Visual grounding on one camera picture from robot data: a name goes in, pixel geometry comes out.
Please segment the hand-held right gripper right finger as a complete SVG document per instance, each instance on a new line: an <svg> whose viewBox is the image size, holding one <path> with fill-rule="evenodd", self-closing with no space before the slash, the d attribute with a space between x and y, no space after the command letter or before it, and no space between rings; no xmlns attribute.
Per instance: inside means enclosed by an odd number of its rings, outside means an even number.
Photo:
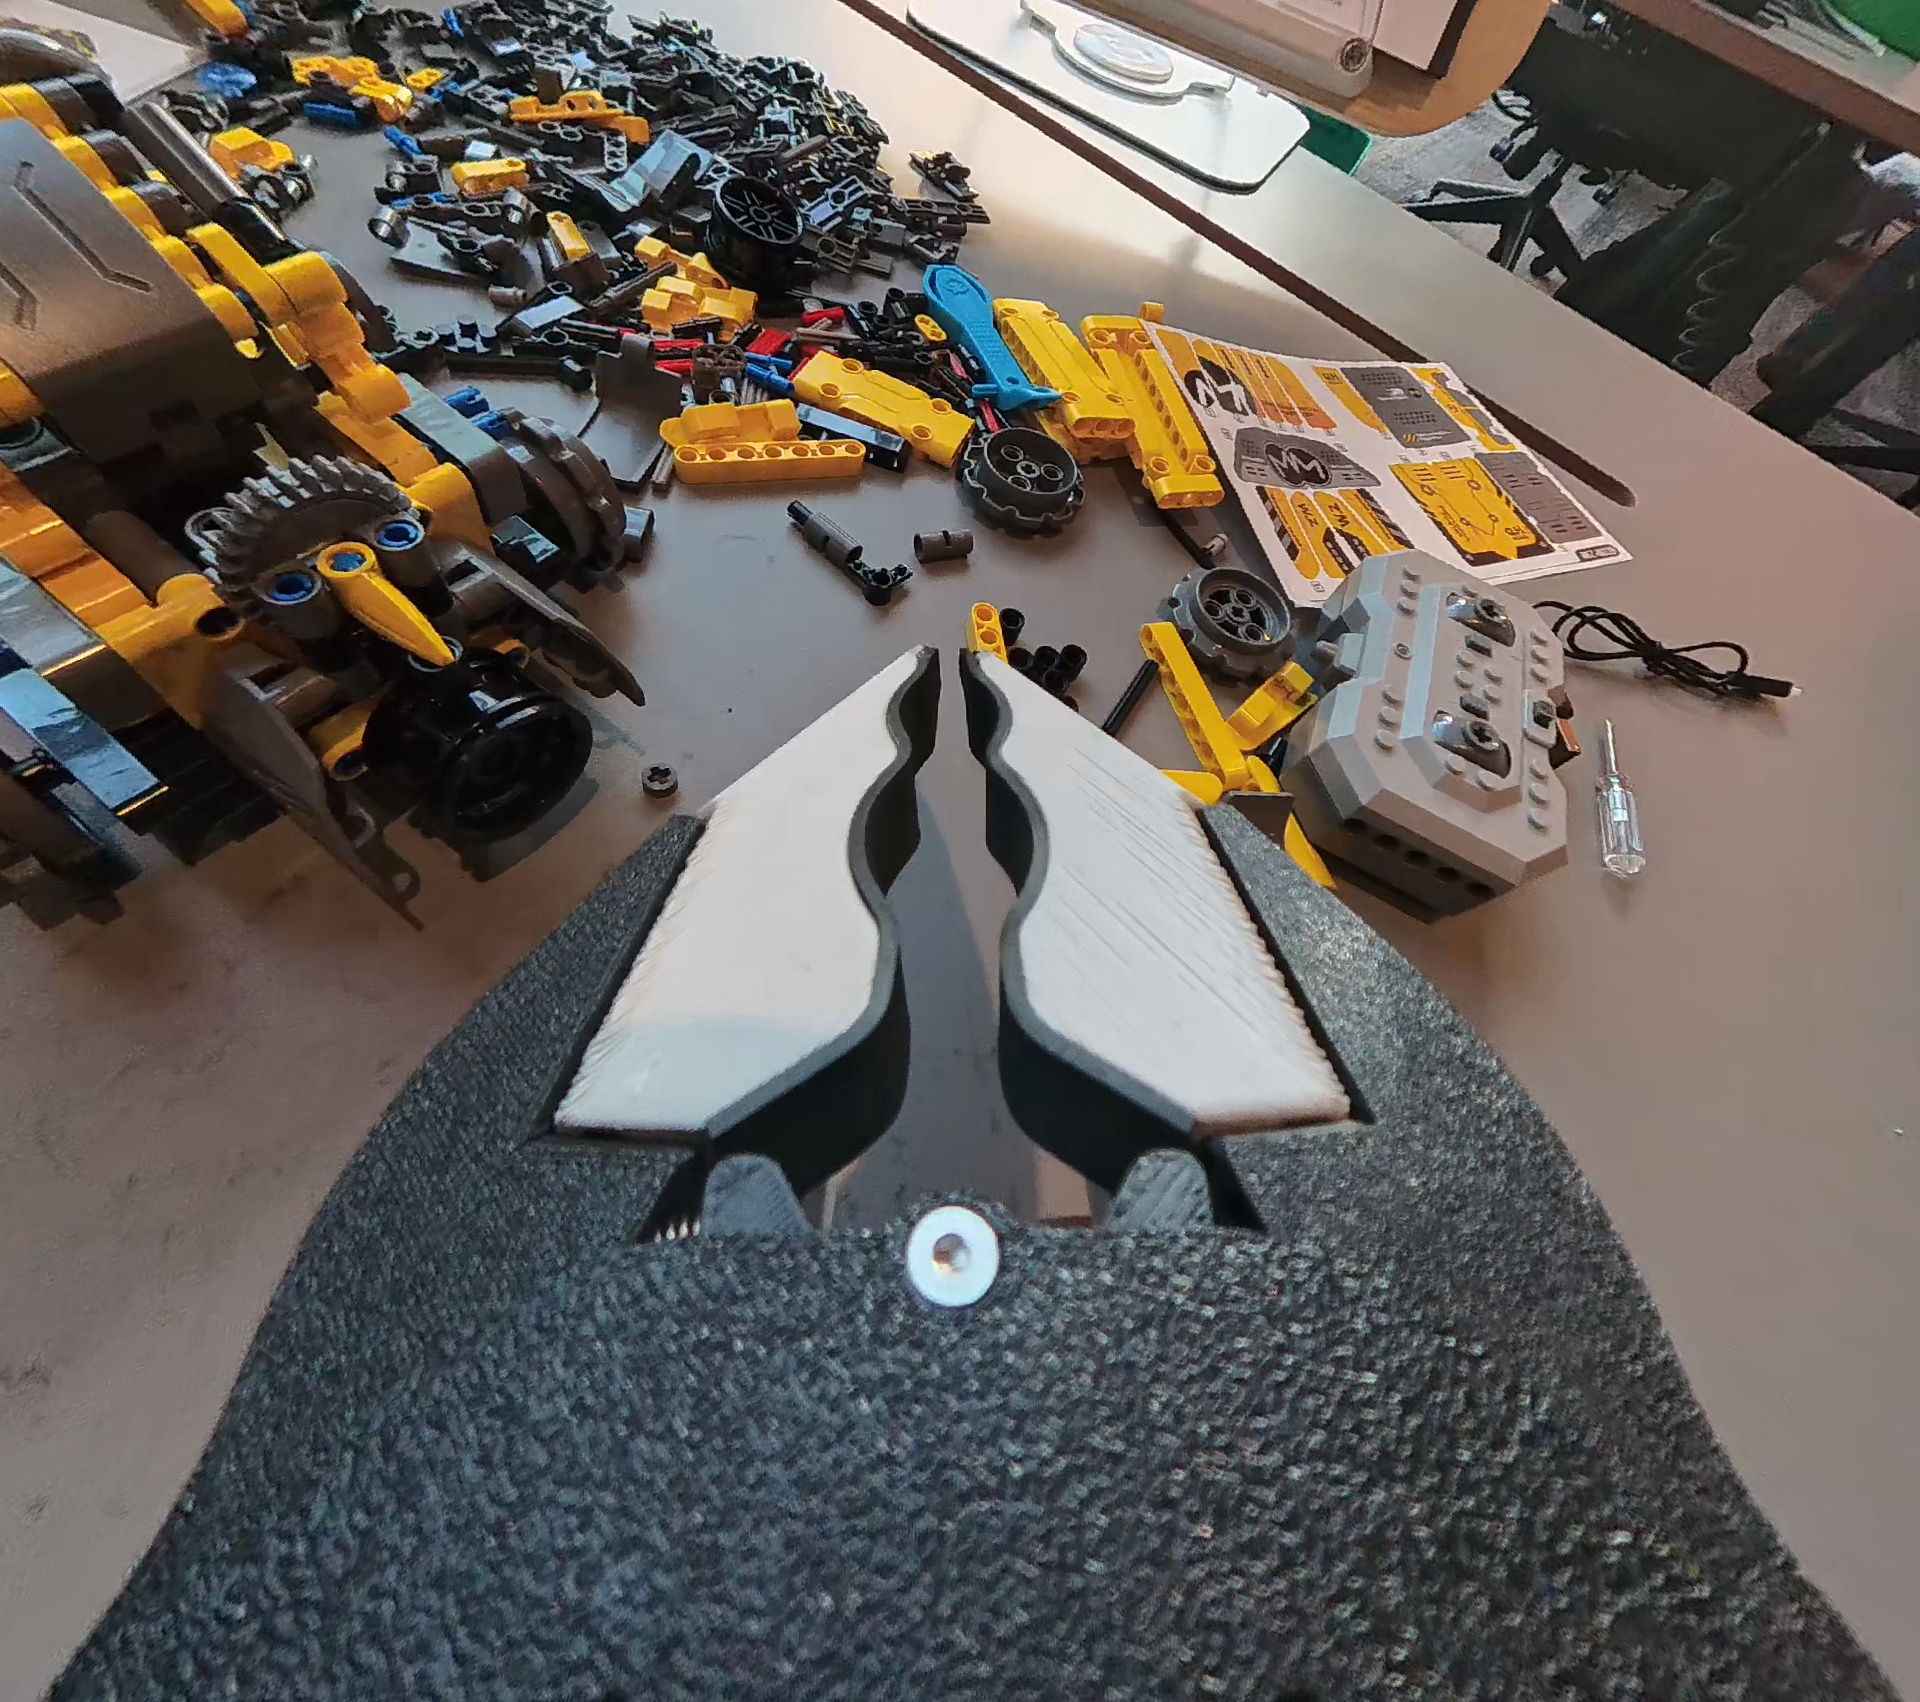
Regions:
<svg viewBox="0 0 1920 1702"><path fill-rule="evenodd" d="M1001 937L1003 1090L1034 1139L1338 1123L1350 1094L1203 803L994 653L960 658Z"/></svg>

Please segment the wooden table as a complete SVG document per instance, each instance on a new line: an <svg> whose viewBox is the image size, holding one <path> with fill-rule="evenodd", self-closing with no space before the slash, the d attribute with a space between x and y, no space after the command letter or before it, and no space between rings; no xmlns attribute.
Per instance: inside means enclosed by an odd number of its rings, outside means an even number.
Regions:
<svg viewBox="0 0 1920 1702"><path fill-rule="evenodd" d="M1793 17L1740 17L1706 0L1601 2L1765 82L1836 124L1919 154L1917 62L1893 49L1870 49L1848 35Z"/></svg>

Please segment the yellow grey sticker sheet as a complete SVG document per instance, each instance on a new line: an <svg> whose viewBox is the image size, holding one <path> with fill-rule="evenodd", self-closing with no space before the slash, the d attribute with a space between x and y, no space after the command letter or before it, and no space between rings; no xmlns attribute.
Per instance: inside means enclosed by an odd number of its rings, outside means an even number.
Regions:
<svg viewBox="0 0 1920 1702"><path fill-rule="evenodd" d="M1301 604L1423 553L1476 582L1631 561L1621 535L1444 364L1279 354L1148 322L1230 510Z"/></svg>

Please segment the yellow toy brick vehicle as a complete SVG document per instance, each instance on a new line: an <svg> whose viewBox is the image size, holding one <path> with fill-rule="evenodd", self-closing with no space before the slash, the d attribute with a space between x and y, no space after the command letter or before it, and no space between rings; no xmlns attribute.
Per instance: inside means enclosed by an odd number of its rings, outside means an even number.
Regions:
<svg viewBox="0 0 1920 1702"><path fill-rule="evenodd" d="M449 400L245 165L71 38L4 28L3 876L111 921L287 819L407 920L407 824L468 867L644 703L564 602L653 520L571 429Z"/></svg>

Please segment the grey toy wheel hub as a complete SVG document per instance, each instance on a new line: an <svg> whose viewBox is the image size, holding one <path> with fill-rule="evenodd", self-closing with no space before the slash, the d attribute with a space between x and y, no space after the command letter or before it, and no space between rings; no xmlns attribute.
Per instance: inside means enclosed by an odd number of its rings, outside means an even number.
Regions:
<svg viewBox="0 0 1920 1702"><path fill-rule="evenodd" d="M957 461L957 485L974 513L1016 535L1054 535L1088 499L1071 449L1027 423L979 426Z"/></svg>
<svg viewBox="0 0 1920 1702"><path fill-rule="evenodd" d="M1293 602L1248 567L1189 569L1167 593L1162 614L1194 661L1220 682L1266 682L1294 653Z"/></svg>

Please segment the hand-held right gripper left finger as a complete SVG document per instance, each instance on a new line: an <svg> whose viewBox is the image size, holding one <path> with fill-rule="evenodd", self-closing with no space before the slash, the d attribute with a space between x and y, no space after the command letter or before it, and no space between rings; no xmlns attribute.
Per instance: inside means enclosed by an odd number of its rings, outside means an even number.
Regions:
<svg viewBox="0 0 1920 1702"><path fill-rule="evenodd" d="M921 843L941 724L912 647L698 816L589 1032L554 1125L635 1139L877 1139L907 1094L891 891Z"/></svg>

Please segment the black clip connector piece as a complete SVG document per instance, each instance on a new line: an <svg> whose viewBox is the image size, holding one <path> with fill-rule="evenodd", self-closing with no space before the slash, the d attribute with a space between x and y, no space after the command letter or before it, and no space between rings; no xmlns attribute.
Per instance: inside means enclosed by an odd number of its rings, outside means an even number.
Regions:
<svg viewBox="0 0 1920 1702"><path fill-rule="evenodd" d="M911 585L911 566L868 561L865 544L818 508L790 499L786 517L802 541L844 573L868 604L887 607Z"/></svg>

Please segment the grey table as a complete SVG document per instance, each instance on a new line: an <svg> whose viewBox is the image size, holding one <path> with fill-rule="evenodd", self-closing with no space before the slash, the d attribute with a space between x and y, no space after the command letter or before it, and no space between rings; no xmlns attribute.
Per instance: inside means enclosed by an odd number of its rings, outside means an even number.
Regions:
<svg viewBox="0 0 1920 1702"><path fill-rule="evenodd" d="M1619 510L1635 499L1628 477L1643 481L1636 499L1644 503L1679 501L1683 471L1700 464L1694 487L1740 499L1775 538L1804 540L1811 556L1845 566L1884 541L1917 563L1914 511L1821 465L1812 451L1686 386L1539 283L1478 260L1320 158L1294 151L1254 192L1217 192L921 33L908 0L828 2L914 57L923 88L937 79L966 88L979 107L1018 120L1052 146L1038 160L1041 179L1016 179L1009 161L973 151L982 130L939 127L931 97L905 104L905 138L973 165L1001 244L1014 239L1018 218L1068 225L1068 207L1087 190L1081 171L1100 171L1187 228L1182 258L1209 246L1313 310L1281 322L1290 348L1338 332L1397 359L1443 359L1539 458Z"/></svg>

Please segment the long yellow holed beam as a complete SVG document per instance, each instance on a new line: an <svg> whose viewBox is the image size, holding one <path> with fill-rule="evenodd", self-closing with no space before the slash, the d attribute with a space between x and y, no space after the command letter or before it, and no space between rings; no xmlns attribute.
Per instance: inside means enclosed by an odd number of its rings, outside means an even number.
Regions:
<svg viewBox="0 0 1920 1702"><path fill-rule="evenodd" d="M1168 620L1151 620L1141 626L1139 637L1142 653L1157 667L1165 697L1192 745L1198 769L1218 779L1225 789L1254 786L1248 774L1248 753L1223 715L1180 630Z"/></svg>

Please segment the grey desk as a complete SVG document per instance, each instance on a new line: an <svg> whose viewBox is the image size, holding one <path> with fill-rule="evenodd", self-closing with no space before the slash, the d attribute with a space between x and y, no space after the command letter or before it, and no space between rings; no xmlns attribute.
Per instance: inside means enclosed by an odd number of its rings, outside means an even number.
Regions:
<svg viewBox="0 0 1920 1702"><path fill-rule="evenodd" d="M380 0L436 8L451 0ZM833 0L611 0L796 56L870 106L982 131L973 154L1044 177L1052 144L923 85L916 60ZM1206 336L1381 354L1200 246L1117 179L1079 171L1068 225L968 238L999 293L1073 318L1160 299ZM1425 923L1355 909L1471 1017L1548 1114L1658 1299L1692 1387L1803 1568L1917 1695L1917 561L1812 556L1683 470L1679 501L1574 485L1633 561L1548 596L1666 640L1737 640L1788 702L1715 705L1576 667L1582 730L1614 722L1649 871L1596 866L1592 769L1573 859ZM590 615L647 705L613 705L589 805L488 881L420 849L420 930L297 828L196 867L163 859L108 925L4 915L4 1695L37 1698L125 1582L198 1457L276 1278L407 1073L626 857L914 642L952 647L968 599L1018 604L1118 692L1185 563L1097 470L1059 540L987 534L965 569L865 607L768 491L660 503L642 573Z"/></svg>

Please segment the black office chair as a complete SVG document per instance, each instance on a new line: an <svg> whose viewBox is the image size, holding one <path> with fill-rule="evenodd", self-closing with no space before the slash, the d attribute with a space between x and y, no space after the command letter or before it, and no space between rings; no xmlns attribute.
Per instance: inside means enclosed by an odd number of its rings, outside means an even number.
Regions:
<svg viewBox="0 0 1920 1702"><path fill-rule="evenodd" d="M1488 258L1696 386L1839 250L1917 223L1917 158L1644 20L1558 2L1501 91L1525 190L1439 177L1407 201L1496 231Z"/></svg>

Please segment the pile of loose brick parts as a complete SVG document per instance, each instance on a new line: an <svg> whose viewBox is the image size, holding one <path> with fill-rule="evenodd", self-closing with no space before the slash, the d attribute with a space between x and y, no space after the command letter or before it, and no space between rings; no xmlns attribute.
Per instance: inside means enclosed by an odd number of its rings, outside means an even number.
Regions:
<svg viewBox="0 0 1920 1702"><path fill-rule="evenodd" d="M1075 328L963 266L993 216L952 151L903 186L867 104L800 57L723 49L706 26L605 0L176 0L205 29L169 99L260 205L312 195L295 122L393 147L370 234L412 273L487 287L492 326L436 344L497 374L660 378L656 458L688 483L828 449L851 471L957 474L977 427L1028 426L1081 470L1133 467L1182 515L1223 501L1146 322ZM1001 338L1054 403L999 413L929 311L931 263L993 297Z"/></svg>

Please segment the white stand base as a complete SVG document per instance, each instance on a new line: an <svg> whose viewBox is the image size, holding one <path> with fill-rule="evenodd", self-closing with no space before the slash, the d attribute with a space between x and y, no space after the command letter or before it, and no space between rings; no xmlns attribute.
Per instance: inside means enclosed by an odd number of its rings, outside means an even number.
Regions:
<svg viewBox="0 0 1920 1702"><path fill-rule="evenodd" d="M989 75L1218 193L1261 190L1313 130L1293 97L1060 0L908 0L907 15Z"/></svg>

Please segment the small clear-handled screwdriver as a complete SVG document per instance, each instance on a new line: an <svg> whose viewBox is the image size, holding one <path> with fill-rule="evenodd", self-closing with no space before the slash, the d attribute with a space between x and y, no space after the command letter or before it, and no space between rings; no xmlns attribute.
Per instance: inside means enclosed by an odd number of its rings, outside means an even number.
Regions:
<svg viewBox="0 0 1920 1702"><path fill-rule="evenodd" d="M1596 733L1596 848L1613 877L1635 879L1649 866L1638 797L1621 764L1619 730L1611 718Z"/></svg>

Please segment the grey toy control hub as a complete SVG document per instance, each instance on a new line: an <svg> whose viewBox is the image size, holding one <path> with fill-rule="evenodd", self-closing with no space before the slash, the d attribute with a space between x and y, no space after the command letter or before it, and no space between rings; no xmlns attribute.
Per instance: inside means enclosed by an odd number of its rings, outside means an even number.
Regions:
<svg viewBox="0 0 1920 1702"><path fill-rule="evenodd" d="M1565 867L1566 651L1525 599L1419 552L1363 559L1302 632L1279 782L1309 842L1428 921Z"/></svg>

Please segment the cluster of black connectors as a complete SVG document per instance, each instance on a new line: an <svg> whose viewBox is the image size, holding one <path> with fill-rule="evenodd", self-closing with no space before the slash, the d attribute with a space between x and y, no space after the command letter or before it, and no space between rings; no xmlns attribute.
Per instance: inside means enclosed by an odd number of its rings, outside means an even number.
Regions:
<svg viewBox="0 0 1920 1702"><path fill-rule="evenodd" d="M1084 646L1068 644L1031 644L1028 617L1014 605L997 610L1003 647L1016 674L1056 696L1066 696L1081 682L1091 653Z"/></svg>

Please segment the blue brick separator tool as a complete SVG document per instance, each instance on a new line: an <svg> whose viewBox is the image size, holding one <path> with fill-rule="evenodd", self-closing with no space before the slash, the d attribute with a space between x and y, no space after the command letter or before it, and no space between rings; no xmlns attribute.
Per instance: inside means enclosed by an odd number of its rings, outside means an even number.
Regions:
<svg viewBox="0 0 1920 1702"><path fill-rule="evenodd" d="M994 297L973 273L957 263L929 263L923 295L929 316L965 355L974 400L1009 413L1042 407L1060 397L1059 390L1032 380L1016 359L999 332Z"/></svg>

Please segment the yellow angled brick piece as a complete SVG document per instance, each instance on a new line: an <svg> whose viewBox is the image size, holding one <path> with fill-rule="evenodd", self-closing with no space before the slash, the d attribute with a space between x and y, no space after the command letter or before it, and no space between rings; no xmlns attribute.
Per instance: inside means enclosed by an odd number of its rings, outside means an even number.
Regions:
<svg viewBox="0 0 1920 1702"><path fill-rule="evenodd" d="M1289 659L1226 715L1238 745L1252 753L1289 730L1314 702L1320 689L1299 659Z"/></svg>

